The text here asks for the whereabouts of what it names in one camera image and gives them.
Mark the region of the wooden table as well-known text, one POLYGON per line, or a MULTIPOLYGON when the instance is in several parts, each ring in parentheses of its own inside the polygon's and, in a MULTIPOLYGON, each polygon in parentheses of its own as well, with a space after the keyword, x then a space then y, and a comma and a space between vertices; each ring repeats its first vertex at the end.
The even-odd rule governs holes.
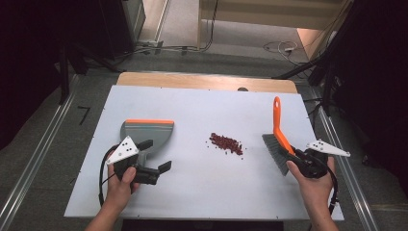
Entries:
POLYGON ((238 90, 254 92, 297 93, 291 80, 274 80, 233 77, 228 75, 204 75, 165 72, 123 72, 117 82, 120 86, 158 88, 238 90))

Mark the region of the metal floor rail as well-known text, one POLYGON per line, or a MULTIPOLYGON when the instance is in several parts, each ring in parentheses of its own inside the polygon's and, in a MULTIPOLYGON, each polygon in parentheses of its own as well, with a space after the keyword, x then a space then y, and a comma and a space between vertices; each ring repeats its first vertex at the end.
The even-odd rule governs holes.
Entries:
MULTIPOLYGON (((317 123, 323 132, 322 138, 340 149, 345 149, 335 128, 332 117, 321 106, 317 106, 317 123)), ((351 159, 336 156, 336 169, 340 180, 340 205, 344 221, 343 230, 380 231, 370 205, 366 199, 357 174, 352 168, 351 159)))
POLYGON ((58 106, 56 112, 53 114, 45 132, 41 136, 36 149, 31 154, 28 164, 23 168, 21 175, 12 187, 8 194, 5 205, 0 212, 0 231, 8 231, 13 222, 24 197, 26 196, 32 182, 34 181, 39 167, 47 155, 48 149, 55 139, 61 124, 67 114, 72 101, 77 93, 78 85, 80 84, 80 76, 74 74, 68 86, 71 92, 66 97, 66 100, 58 106))

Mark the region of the pile of red beans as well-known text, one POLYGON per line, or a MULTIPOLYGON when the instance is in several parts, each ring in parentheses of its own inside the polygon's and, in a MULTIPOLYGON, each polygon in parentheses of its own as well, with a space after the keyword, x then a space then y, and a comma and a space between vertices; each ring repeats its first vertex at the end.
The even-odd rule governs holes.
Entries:
POLYGON ((235 139, 212 133, 209 137, 209 141, 216 148, 222 149, 225 153, 235 153, 238 156, 243 154, 242 143, 235 139))

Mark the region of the white board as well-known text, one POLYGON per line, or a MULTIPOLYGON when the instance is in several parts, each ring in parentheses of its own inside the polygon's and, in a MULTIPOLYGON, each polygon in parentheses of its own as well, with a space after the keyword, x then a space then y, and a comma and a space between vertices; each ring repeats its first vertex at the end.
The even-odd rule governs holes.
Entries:
POLYGON ((308 217, 291 174, 284 176, 262 139, 272 131, 274 92, 112 87, 65 214, 91 218, 100 209, 104 154, 120 141, 128 118, 174 121, 171 137, 149 167, 171 161, 156 185, 142 185, 126 218, 288 220, 308 217), (243 154, 225 153, 212 133, 240 141, 243 154))

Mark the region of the grey dustpan with orange edge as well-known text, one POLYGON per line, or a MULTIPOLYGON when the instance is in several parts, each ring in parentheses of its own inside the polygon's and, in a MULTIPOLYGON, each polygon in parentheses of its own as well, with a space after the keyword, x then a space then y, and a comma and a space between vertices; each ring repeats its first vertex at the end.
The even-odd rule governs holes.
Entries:
POLYGON ((139 162, 146 166, 149 154, 158 152, 169 140, 174 128, 174 121, 169 119, 126 119, 120 127, 120 138, 123 140, 129 136, 135 144, 142 141, 152 140, 153 145, 143 150, 139 156, 139 162))

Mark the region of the black curtain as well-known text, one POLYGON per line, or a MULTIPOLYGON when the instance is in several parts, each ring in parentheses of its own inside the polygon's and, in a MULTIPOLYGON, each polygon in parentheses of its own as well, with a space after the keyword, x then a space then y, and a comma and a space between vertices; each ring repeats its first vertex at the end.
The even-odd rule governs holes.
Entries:
POLYGON ((408 0, 355 0, 353 7, 334 100, 367 136, 366 153, 408 196, 408 0))
POLYGON ((0 0, 0 150, 60 85, 57 51, 38 0, 0 0))

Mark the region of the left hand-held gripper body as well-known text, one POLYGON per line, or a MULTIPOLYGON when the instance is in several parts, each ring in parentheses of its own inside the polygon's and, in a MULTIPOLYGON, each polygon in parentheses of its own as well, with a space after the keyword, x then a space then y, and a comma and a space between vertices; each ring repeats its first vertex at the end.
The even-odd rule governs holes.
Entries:
POLYGON ((139 162, 138 145, 127 136, 115 149, 113 154, 107 159, 106 164, 113 165, 115 175, 121 179, 128 167, 134 167, 137 170, 137 176, 134 178, 135 183, 156 185, 160 172, 155 168, 144 167, 139 162))

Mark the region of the orange and grey hand brush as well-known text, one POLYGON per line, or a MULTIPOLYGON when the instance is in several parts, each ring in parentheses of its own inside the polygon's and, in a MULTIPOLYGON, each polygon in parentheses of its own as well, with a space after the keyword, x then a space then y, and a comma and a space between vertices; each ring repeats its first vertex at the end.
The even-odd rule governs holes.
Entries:
POLYGON ((272 133, 263 134, 263 141, 281 173, 286 176, 289 172, 287 162, 294 157, 294 151, 287 138, 281 131, 281 100, 274 97, 272 104, 272 133))

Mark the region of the black metal stand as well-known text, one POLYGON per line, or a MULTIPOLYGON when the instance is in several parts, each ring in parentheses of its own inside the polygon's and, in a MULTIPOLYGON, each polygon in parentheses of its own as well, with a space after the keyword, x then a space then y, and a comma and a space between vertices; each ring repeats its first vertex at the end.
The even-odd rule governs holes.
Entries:
POLYGON ((331 89, 335 80, 335 67, 336 64, 325 55, 311 60, 306 64, 301 64, 279 76, 275 76, 274 80, 287 80, 302 71, 312 68, 312 73, 308 77, 308 83, 310 86, 317 86, 321 81, 323 84, 323 95, 320 102, 320 106, 323 108, 327 116, 330 114, 330 101, 331 101, 331 89))

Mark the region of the person's right hand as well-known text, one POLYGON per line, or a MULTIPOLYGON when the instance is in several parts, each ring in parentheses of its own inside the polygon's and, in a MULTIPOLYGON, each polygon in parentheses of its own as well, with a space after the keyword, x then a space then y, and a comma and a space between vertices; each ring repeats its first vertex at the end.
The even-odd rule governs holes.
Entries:
POLYGON ((286 165, 299 184, 306 210, 310 213, 313 211, 328 212, 329 195, 333 188, 330 173, 327 172, 318 179, 307 178, 302 175, 294 162, 288 161, 286 165))

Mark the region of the person's left hand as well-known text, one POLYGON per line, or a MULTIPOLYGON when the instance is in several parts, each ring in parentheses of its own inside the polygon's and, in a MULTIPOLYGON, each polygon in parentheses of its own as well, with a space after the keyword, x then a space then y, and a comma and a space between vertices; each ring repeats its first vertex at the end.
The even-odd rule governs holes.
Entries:
POLYGON ((139 183, 134 182, 134 178, 137 176, 137 170, 134 167, 128 167, 122 178, 118 179, 115 175, 114 166, 109 165, 108 173, 110 179, 108 180, 107 196, 103 206, 121 211, 126 207, 131 195, 140 186, 139 183))

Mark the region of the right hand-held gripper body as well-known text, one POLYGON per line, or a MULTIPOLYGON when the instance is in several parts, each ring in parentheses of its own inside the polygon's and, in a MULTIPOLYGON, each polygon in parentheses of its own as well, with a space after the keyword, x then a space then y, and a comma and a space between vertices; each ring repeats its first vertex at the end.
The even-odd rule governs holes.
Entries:
POLYGON ((311 141, 304 150, 306 158, 299 158, 303 164, 300 172, 307 178, 320 178, 328 171, 327 160, 329 155, 349 157, 350 153, 322 140, 311 141))

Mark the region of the light wooden shelf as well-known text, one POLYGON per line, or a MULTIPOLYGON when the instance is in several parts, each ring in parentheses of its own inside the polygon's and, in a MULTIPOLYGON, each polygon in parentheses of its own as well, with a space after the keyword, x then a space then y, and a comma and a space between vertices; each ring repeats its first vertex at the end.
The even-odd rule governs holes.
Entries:
POLYGON ((342 23, 353 0, 198 0, 197 44, 201 21, 216 19, 297 28, 303 47, 312 57, 342 23))

